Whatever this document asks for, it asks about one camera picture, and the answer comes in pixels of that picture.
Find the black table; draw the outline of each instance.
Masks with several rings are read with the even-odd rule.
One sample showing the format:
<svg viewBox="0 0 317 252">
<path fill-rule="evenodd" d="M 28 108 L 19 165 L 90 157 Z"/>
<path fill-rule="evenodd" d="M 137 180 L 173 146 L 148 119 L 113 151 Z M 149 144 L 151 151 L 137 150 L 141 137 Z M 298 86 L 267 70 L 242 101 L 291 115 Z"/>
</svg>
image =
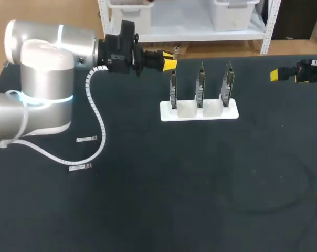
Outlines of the black table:
<svg viewBox="0 0 317 252">
<path fill-rule="evenodd" d="M 230 59 L 240 117 L 227 121 L 161 122 L 169 73 L 96 74 L 107 143 L 92 169 L 0 149 L 0 251 L 317 252 L 317 83 L 269 82 L 301 58 Z M 193 98 L 200 62 L 179 63 L 179 99 Z M 205 98 L 217 98 L 228 59 L 203 62 Z M 70 129 L 26 139 L 74 161 L 98 148 L 76 143 L 100 131 L 86 74 Z M 20 90 L 18 66 L 0 76 L 8 89 Z"/>
</svg>

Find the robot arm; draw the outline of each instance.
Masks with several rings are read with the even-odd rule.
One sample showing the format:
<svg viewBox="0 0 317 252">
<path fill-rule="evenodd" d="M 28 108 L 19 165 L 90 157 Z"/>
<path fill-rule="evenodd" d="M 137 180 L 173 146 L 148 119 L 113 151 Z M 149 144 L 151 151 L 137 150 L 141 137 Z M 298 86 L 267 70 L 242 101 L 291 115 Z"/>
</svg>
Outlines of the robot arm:
<svg viewBox="0 0 317 252">
<path fill-rule="evenodd" d="M 93 160 L 104 147 L 104 125 L 89 91 L 96 71 L 108 70 L 140 76 L 144 67 L 158 71 L 177 67 L 173 55 L 163 51 L 144 52 L 133 22 L 123 21 L 120 35 L 96 39 L 92 31 L 64 25 L 44 25 L 13 20 L 5 33 L 9 62 L 20 64 L 22 91 L 0 94 L 0 147 L 25 144 L 67 165 Z M 22 135 L 56 134 L 68 129 L 72 118 L 74 69 L 90 70 L 86 82 L 88 100 L 98 118 L 103 139 L 99 150 L 78 162 L 61 160 L 23 140 Z"/>
<path fill-rule="evenodd" d="M 303 59 L 294 67 L 279 67 L 270 74 L 271 81 L 288 80 L 295 76 L 296 83 L 317 82 L 317 60 Z"/>
<path fill-rule="evenodd" d="M 12 64 L 21 63 L 24 42 L 38 39 L 71 52 L 75 67 L 90 70 L 107 66 L 110 72 L 128 74 L 134 70 L 140 75 L 144 67 L 158 71 L 173 70 L 177 61 L 163 51 L 144 52 L 135 34 L 134 22 L 122 21 L 119 35 L 106 35 L 97 39 L 93 31 L 67 25 L 45 25 L 12 20 L 5 33 L 5 52 Z"/>
</svg>

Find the cable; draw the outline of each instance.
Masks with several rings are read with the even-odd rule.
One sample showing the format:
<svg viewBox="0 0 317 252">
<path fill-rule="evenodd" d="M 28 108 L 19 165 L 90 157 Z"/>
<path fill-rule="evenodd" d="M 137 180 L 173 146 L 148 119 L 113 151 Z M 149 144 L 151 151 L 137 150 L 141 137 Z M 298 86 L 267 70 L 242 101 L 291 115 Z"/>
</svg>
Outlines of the cable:
<svg viewBox="0 0 317 252">
<path fill-rule="evenodd" d="M 314 195 L 315 177 L 314 177 L 314 174 L 310 171 L 310 168 L 297 155 L 293 153 L 288 153 L 285 151 L 277 151 L 277 153 L 287 158 L 291 158 L 295 160 L 297 164 L 302 167 L 304 175 L 307 178 L 307 187 L 305 188 L 304 192 L 301 195 L 299 195 L 297 198 L 283 205 L 278 205 L 278 206 L 273 206 L 273 207 L 268 207 L 263 209 L 262 208 L 261 209 L 243 208 L 235 204 L 234 201 L 231 201 L 230 208 L 234 213 L 247 214 L 247 215 L 264 215 L 264 214 L 279 213 L 286 209 L 291 209 L 300 205 L 302 202 L 304 202 L 307 199 L 310 199 L 311 196 Z"/>
<path fill-rule="evenodd" d="M 105 125 L 102 121 L 102 117 L 99 113 L 99 110 L 97 109 L 96 105 L 94 104 L 94 101 L 93 101 L 93 98 L 92 98 L 92 95 L 91 95 L 91 90 L 90 90 L 90 82 L 91 82 L 91 78 L 92 76 L 98 72 L 98 71 L 107 71 L 107 67 L 106 66 L 98 66 L 98 67 L 94 67 L 86 76 L 86 80 L 85 80 L 85 90 L 86 90 L 86 96 L 87 96 L 87 99 L 94 111 L 94 113 L 96 114 L 96 117 L 99 121 L 99 125 L 100 125 L 100 129 L 101 129 L 101 143 L 100 143 L 100 146 L 98 148 L 98 150 L 95 152 L 95 154 L 93 154 L 91 157 L 88 157 L 87 159 L 84 159 L 84 160 L 81 160 L 81 161 L 66 161 L 66 160 L 63 160 L 63 159 L 60 159 L 52 154 L 50 154 L 49 152 L 43 150 L 41 147 L 29 142 L 29 141 L 26 141 L 26 140 L 15 140 L 12 142 L 12 140 L 3 140 L 3 141 L 0 141 L 0 146 L 4 143 L 7 143 L 8 144 L 8 141 L 9 143 L 16 143 L 16 144 L 22 144 L 22 145 L 25 145 L 27 147 L 30 147 L 32 149 L 34 149 L 35 151 L 38 151 L 39 153 L 41 153 L 42 155 L 50 158 L 51 160 L 54 160 L 55 162 L 57 163 L 60 163 L 60 164 L 64 164 L 64 165 L 72 165 L 72 166 L 76 166 L 76 165 L 82 165 L 82 164 L 86 164 L 86 163 L 89 163 L 90 161 L 94 160 L 101 152 L 102 150 L 104 149 L 104 146 L 105 146 L 105 142 L 106 142 L 106 131 L 105 131 Z M 21 125 L 21 129 L 23 128 L 24 126 L 24 129 L 26 127 L 26 123 L 25 123 L 25 120 L 27 121 L 27 117 L 24 117 L 23 121 L 24 123 L 22 123 Z"/>
</svg>

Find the white stand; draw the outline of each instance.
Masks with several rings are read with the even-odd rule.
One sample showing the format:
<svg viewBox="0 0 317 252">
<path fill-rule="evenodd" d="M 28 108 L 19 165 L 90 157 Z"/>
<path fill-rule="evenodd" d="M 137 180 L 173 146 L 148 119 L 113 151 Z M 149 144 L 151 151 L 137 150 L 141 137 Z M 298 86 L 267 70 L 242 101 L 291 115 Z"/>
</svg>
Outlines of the white stand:
<svg viewBox="0 0 317 252">
<path fill-rule="evenodd" d="M 160 108 L 163 122 L 224 120 L 239 117 L 236 101 L 230 99 L 228 108 L 224 108 L 221 95 L 219 99 L 204 100 L 202 109 L 197 107 L 196 100 L 177 101 L 177 110 L 172 109 L 170 101 L 162 101 Z"/>
</svg>

